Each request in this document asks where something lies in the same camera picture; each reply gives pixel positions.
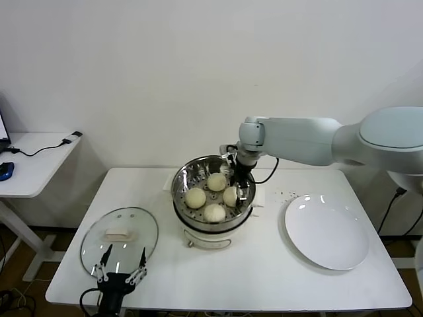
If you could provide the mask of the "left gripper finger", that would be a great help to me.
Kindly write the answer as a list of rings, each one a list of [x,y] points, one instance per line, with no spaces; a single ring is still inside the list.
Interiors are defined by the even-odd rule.
[[[106,265],[110,257],[113,245],[111,244],[107,251],[102,255],[99,263],[95,265],[96,281],[98,283],[107,282],[108,276],[106,272]]]
[[[139,283],[147,275],[145,251],[146,249],[143,248],[138,268],[130,275],[129,283]]]

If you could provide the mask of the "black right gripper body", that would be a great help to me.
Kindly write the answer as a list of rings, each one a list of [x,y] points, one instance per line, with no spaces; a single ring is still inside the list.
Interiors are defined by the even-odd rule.
[[[232,176],[236,177],[236,182],[234,185],[239,185],[240,187],[249,186],[249,176],[250,172],[253,169],[253,166],[247,166],[239,162],[239,159],[231,161],[231,168],[233,171]]]

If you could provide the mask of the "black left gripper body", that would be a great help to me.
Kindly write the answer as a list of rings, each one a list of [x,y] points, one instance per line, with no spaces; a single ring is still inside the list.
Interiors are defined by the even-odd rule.
[[[98,283],[98,289],[102,294],[100,300],[98,316],[119,316],[123,299],[132,293],[135,284],[128,282],[129,273],[108,273],[108,281]]]

